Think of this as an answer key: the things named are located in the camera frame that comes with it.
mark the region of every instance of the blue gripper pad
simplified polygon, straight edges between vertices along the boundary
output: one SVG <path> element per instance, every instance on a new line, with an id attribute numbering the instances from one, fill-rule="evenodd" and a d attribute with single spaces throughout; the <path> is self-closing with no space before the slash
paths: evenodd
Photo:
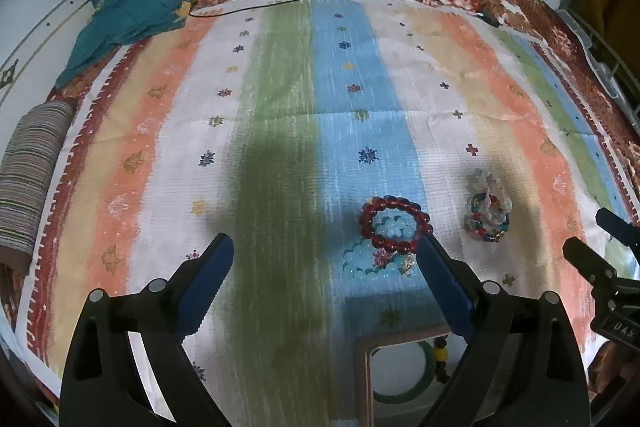
<path id="1" fill-rule="evenodd" d="M 180 282 L 184 280 L 187 282 L 177 302 L 174 332 L 178 337 L 184 338 L 198 331 L 233 261 L 233 241 L 228 235 L 219 233 L 199 258 L 185 261 L 176 270 L 169 284 L 176 278 L 178 286 L 182 286 Z"/>
<path id="2" fill-rule="evenodd" d="M 473 325 L 474 303 L 458 283 L 449 264 L 457 263 L 469 271 L 471 269 L 462 261 L 450 259 L 435 239 L 431 241 L 427 237 L 421 237 L 418 241 L 416 261 L 451 331 L 463 337 L 467 344 L 470 343 L 476 334 Z"/>

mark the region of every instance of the rolled striped fabric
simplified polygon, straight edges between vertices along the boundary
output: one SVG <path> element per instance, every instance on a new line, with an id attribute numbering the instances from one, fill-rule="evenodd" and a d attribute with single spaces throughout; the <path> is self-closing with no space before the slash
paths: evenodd
<path id="1" fill-rule="evenodd" d="M 26 274 L 74 108 L 46 102 L 20 119 L 0 164 L 0 263 Z"/>

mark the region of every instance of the green ring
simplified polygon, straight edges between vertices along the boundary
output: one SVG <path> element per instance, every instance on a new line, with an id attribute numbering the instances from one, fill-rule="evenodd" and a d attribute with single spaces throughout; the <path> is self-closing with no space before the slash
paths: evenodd
<path id="1" fill-rule="evenodd" d="M 424 356 L 426 358 L 426 365 L 424 368 L 424 373 L 422 374 L 422 378 L 415 384 L 411 389 L 402 394 L 380 394 L 373 392 L 373 399 L 376 402 L 380 403 L 388 403 L 392 405 L 397 405 L 399 403 L 406 403 L 408 401 L 413 400 L 420 396 L 424 391 L 431 385 L 433 378 L 436 374 L 436 357 L 433 354 L 433 347 L 427 341 L 420 341 L 418 345 L 422 348 L 424 352 Z M 371 359 L 375 356 L 375 354 L 379 351 L 379 349 L 375 350 L 371 355 Z"/>

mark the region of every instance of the teal cloth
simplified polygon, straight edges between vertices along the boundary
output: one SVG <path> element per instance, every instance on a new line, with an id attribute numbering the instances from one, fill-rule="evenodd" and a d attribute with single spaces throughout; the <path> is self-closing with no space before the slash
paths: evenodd
<path id="1" fill-rule="evenodd" d="M 183 1 L 91 0 L 96 9 L 94 17 L 78 35 L 56 87 L 65 87 L 117 45 L 132 44 L 149 35 L 183 27 L 185 19 L 174 13 Z"/>

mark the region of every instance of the orange stripe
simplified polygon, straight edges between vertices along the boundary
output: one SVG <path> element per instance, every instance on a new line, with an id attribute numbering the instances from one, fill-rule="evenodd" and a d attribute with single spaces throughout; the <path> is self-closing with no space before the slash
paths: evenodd
<path id="1" fill-rule="evenodd" d="M 156 158 L 158 134 L 200 41 L 214 20 L 190 18 L 179 32 L 155 37 L 174 38 L 175 42 L 145 79 L 146 85 L 138 91 L 140 99 L 136 111 L 111 115 L 123 126 L 118 147 L 120 157 L 102 189 L 97 207 L 94 245 L 86 279 L 89 289 L 101 287 L 110 295 L 126 293 L 129 256 L 140 232 L 138 214 Z"/>
<path id="2" fill-rule="evenodd" d="M 561 153 L 544 154 L 541 146 L 549 143 L 540 114 L 528 96 L 514 96 L 513 92 L 522 91 L 516 82 L 503 70 L 494 49 L 487 45 L 473 26 L 461 16 L 440 13 L 438 20 L 442 28 L 475 60 L 477 71 L 481 72 L 492 95 L 519 118 L 511 120 L 510 125 L 519 146 L 532 168 L 532 175 L 538 188 L 541 203 L 541 218 L 548 233 L 551 259 L 558 273 L 559 293 L 578 345 L 584 346 L 589 331 L 591 317 L 590 288 L 578 272 L 564 260 L 562 245 L 574 232 L 567 230 L 567 222 L 579 216 L 574 197 L 574 184 L 569 165 Z M 553 184 L 559 180 L 565 184 L 566 195 L 554 190 Z M 584 239 L 582 229 L 578 237 Z"/>

